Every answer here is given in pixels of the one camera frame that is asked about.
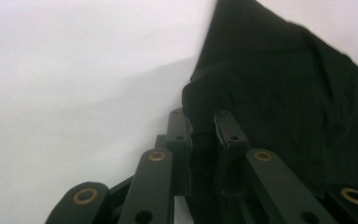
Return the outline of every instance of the white surface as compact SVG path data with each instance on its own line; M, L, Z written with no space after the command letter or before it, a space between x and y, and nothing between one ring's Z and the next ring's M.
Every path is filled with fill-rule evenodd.
M358 1L260 1L358 63ZM198 59L214 1L0 0L0 223L133 175ZM177 200L175 223L191 223Z

